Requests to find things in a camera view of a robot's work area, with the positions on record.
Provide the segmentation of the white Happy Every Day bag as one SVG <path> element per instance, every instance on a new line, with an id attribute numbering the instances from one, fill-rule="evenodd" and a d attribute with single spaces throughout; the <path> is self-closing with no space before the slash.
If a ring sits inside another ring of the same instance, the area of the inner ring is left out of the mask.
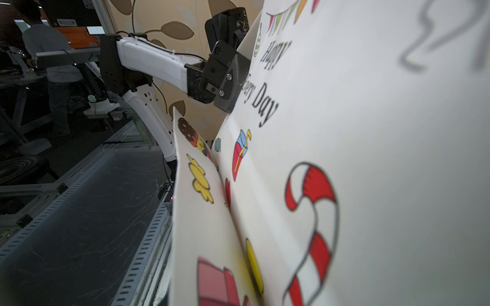
<path id="1" fill-rule="evenodd" d="M 488 305 L 489 2 L 265 1 L 170 305 Z"/>

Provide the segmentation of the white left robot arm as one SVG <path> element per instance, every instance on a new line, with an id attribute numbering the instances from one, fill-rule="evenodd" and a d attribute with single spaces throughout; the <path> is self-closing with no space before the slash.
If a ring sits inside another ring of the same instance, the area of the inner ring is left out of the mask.
<path id="1" fill-rule="evenodd" d="M 177 53 L 148 40 L 146 34 L 107 34 L 101 38 L 100 71 L 105 85 L 130 105 L 156 140 L 171 170 L 177 172 L 176 141 L 168 112 L 155 95 L 154 79 L 170 84 L 189 98 L 212 103 L 232 113 L 250 60 L 238 48 L 249 32 L 245 8 L 222 11 L 205 23 L 211 54 L 204 59 L 195 54 Z"/>

